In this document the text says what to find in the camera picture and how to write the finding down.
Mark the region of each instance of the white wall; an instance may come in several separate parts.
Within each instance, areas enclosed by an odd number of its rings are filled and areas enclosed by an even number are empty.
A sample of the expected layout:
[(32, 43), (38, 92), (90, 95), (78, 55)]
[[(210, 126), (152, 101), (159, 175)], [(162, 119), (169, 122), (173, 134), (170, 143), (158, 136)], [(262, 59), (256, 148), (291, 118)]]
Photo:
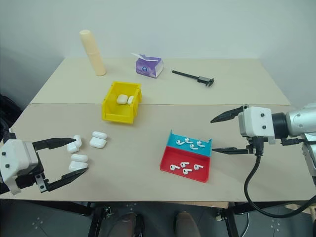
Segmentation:
[(90, 29), (104, 57), (261, 58), (301, 106), (316, 101), (315, 12), (314, 0), (0, 0), (0, 90), (25, 107), (64, 57), (84, 56)]

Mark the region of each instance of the beige cylinder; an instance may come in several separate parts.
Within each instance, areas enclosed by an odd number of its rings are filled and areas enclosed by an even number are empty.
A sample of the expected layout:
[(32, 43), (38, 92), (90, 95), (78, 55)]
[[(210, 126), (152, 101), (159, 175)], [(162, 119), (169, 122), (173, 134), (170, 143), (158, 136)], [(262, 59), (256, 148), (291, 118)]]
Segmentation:
[(103, 76), (106, 71), (92, 32), (89, 30), (82, 30), (79, 34), (95, 74), (97, 76)]

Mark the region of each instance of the beige tabletop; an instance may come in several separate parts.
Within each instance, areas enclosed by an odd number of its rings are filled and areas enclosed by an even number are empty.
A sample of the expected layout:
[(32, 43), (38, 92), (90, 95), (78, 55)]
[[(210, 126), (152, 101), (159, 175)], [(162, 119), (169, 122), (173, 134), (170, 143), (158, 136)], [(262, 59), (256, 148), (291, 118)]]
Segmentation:
[[(136, 73), (136, 58), (104, 59), (107, 73), (94, 74), (87, 58), (67, 58), (31, 103), (101, 104), (114, 80), (142, 84), (146, 105), (289, 105), (257, 59), (163, 59), (157, 78)], [(211, 87), (171, 73), (215, 78)]]
[[(289, 106), (267, 106), (281, 112)], [(78, 154), (89, 156), (89, 169), (74, 182), (41, 194), (36, 185), (16, 196), (0, 198), (89, 201), (246, 201), (243, 183), (255, 163), (254, 155), (230, 156), (213, 152), (209, 180), (194, 181), (159, 169), (166, 142), (175, 134), (208, 140), (213, 147), (244, 148), (238, 119), (210, 124), (219, 113), (235, 106), (140, 105), (133, 125), (102, 121), (96, 104), (31, 104), (13, 126), (19, 139), (37, 141), (80, 134)], [(103, 149), (88, 142), (93, 131), (106, 132)], [(309, 199), (315, 187), (301, 146), (265, 145), (258, 172), (249, 185), (254, 201)], [(39, 151), (45, 175), (51, 182), (68, 173), (71, 154), (66, 147)]]

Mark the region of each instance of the purple tissue box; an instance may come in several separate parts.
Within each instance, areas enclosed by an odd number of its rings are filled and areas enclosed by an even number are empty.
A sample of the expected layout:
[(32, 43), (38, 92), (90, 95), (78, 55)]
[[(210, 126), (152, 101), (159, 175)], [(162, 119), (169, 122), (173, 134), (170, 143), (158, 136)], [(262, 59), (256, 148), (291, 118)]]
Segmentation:
[(148, 77), (157, 78), (163, 70), (163, 61), (161, 58), (146, 57), (140, 54), (143, 59), (138, 58), (136, 61), (136, 72)]

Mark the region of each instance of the white earbud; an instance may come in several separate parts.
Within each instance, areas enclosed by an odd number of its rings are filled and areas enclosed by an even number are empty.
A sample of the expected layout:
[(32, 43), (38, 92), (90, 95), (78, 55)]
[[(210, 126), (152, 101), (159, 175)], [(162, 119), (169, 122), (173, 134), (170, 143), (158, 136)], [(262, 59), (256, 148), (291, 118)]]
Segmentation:
[(180, 163), (180, 166), (181, 166), (182, 168), (184, 168), (184, 167), (186, 167), (187, 164), (190, 164), (190, 163), (189, 163), (189, 162), (181, 162), (181, 163)]
[(198, 169), (200, 169), (200, 168), (204, 168), (204, 166), (199, 165), (199, 164), (195, 164), (195, 165), (194, 165), (194, 169), (195, 169), (195, 170), (198, 170)]
[(189, 147), (190, 147), (192, 150), (198, 150), (198, 148), (197, 148), (197, 147), (194, 147), (193, 144), (190, 144)]
[(183, 173), (183, 174), (188, 174), (189, 171), (191, 172), (192, 170), (191, 170), (191, 169), (183, 169), (183, 170), (182, 170), (182, 173)]
[(185, 141), (186, 143), (189, 143), (189, 144), (192, 144), (192, 143), (193, 143), (193, 142), (189, 142), (189, 138), (185, 138), (184, 141)]
[(176, 141), (176, 144), (179, 145), (179, 146), (181, 146), (182, 144), (184, 144), (184, 142), (181, 142), (180, 140), (177, 140), (177, 141)]
[(205, 147), (205, 145), (202, 145), (202, 142), (201, 142), (201, 141), (197, 141), (197, 145), (198, 145), (199, 147)]
[(174, 164), (171, 164), (170, 165), (170, 170), (175, 170), (175, 169), (180, 169), (180, 167), (174, 165)]

